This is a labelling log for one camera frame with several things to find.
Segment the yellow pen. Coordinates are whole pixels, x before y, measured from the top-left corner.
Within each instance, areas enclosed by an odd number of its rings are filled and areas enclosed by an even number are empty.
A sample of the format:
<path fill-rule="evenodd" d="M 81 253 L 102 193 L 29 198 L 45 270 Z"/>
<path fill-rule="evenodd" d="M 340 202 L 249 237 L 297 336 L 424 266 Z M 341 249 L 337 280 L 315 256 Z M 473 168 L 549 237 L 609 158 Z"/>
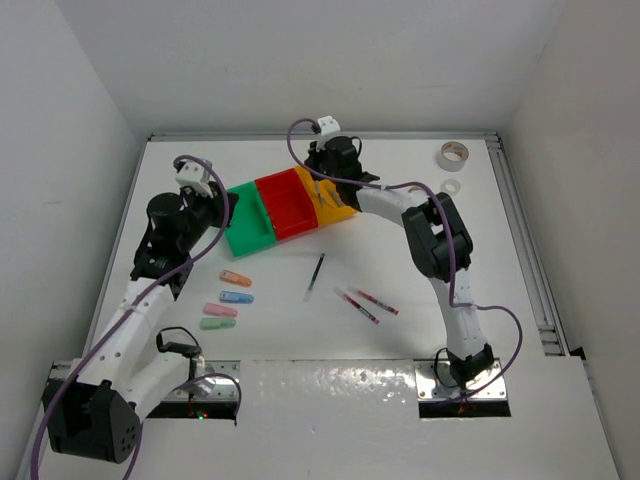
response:
<path fill-rule="evenodd" d="M 338 194 L 337 194 L 335 191 L 333 191 L 333 190 L 329 190 L 328 192 L 329 192 L 329 194 L 330 194 L 330 196 L 331 196 L 332 200 L 334 201 L 334 203 L 335 203 L 336 205 L 340 205 L 341 200 L 340 200 L 340 198 L 339 198 Z"/>

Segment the orange eraser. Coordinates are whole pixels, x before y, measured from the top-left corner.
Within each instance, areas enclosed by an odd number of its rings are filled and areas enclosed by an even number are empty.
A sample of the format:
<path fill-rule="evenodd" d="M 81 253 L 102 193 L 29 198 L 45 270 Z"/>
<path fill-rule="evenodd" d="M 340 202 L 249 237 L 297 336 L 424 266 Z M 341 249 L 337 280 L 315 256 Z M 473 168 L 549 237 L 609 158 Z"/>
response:
<path fill-rule="evenodd" d="M 229 271 L 222 270 L 219 279 L 234 285 L 248 288 L 252 285 L 252 280 L 244 275 Z"/>

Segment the blue eraser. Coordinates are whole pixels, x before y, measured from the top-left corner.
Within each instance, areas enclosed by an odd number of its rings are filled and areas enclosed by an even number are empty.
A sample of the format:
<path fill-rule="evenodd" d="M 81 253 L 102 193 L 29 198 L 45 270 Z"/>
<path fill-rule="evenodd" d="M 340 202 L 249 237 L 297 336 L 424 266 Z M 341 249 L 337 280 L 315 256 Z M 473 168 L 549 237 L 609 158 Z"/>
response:
<path fill-rule="evenodd" d="M 219 300 L 222 303 L 229 304 L 252 304 L 254 302 L 254 296 L 248 293 L 221 291 Z"/>

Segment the pink eraser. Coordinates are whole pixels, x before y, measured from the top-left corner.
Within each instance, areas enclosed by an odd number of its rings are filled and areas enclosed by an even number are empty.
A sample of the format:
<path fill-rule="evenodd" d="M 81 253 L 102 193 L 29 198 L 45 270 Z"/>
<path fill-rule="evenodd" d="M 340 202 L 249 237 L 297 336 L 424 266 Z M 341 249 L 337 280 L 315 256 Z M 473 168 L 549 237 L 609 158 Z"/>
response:
<path fill-rule="evenodd" d="M 236 318 L 238 310 L 229 306 L 214 303 L 206 303 L 203 314 L 211 317 Z"/>

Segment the red pen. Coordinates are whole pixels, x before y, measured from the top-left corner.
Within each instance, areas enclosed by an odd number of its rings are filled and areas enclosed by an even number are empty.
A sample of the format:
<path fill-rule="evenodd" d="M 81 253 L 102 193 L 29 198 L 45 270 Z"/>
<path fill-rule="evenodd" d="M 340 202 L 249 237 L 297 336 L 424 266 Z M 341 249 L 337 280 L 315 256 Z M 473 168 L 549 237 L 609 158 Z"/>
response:
<path fill-rule="evenodd" d="M 399 310 L 390 306 L 389 304 L 383 302 L 382 300 L 376 298 L 375 296 L 365 292 L 362 289 L 350 286 L 348 288 L 348 290 L 354 294 L 356 294 L 357 296 L 359 296 L 362 299 L 365 299 L 367 301 L 369 301 L 370 303 L 376 305 L 377 307 L 381 308 L 382 310 L 391 313 L 392 315 L 397 316 L 399 314 Z"/>
<path fill-rule="evenodd" d="M 372 313 L 366 310 L 358 301 L 356 301 L 351 295 L 347 294 L 344 290 L 336 287 L 334 292 L 344 301 L 349 303 L 353 308 L 355 308 L 361 315 L 366 317 L 373 324 L 378 325 L 380 323 L 379 319 L 375 317 Z"/>

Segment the blue pen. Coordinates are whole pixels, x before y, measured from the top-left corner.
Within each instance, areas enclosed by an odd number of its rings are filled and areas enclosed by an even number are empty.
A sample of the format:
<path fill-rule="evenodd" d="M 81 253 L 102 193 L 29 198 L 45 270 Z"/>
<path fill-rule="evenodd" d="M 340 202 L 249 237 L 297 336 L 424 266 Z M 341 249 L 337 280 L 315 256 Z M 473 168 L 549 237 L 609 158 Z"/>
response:
<path fill-rule="evenodd" d="M 322 191 L 321 191 L 321 188 L 320 188 L 320 182 L 319 181 L 315 181 L 314 182 L 314 187 L 315 187 L 316 195 L 318 197 L 318 203 L 321 206 L 328 205 L 328 201 L 322 195 Z"/>

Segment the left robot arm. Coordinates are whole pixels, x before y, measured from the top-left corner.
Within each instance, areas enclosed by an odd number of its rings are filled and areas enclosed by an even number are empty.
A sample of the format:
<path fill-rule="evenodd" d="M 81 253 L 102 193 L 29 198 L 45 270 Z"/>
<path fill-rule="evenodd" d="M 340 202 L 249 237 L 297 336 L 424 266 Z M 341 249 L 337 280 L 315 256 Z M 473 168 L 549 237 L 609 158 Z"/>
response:
<path fill-rule="evenodd" d="M 231 223 L 238 194 L 221 193 L 215 182 L 208 188 L 207 195 L 183 187 L 149 201 L 147 227 L 116 313 L 67 377 L 48 381 L 43 391 L 48 420 L 42 432 L 54 452 L 124 462 L 148 415 L 194 377 L 197 345 L 168 342 L 147 366 L 138 361 L 186 284 L 193 247 L 210 228 Z"/>

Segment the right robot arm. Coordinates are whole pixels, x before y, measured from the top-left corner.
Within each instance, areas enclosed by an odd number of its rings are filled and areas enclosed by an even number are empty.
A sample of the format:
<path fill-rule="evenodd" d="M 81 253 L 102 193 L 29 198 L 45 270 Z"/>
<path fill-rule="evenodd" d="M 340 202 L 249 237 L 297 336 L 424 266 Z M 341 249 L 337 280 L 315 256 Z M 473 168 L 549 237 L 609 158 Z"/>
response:
<path fill-rule="evenodd" d="M 471 294 L 473 242 L 450 195 L 414 183 L 398 188 L 379 185 L 379 177 L 363 169 L 354 140 L 344 135 L 313 141 L 304 167 L 313 178 L 333 182 L 345 205 L 403 229 L 413 264 L 436 293 L 455 384 L 463 389 L 492 366 L 493 350 Z"/>

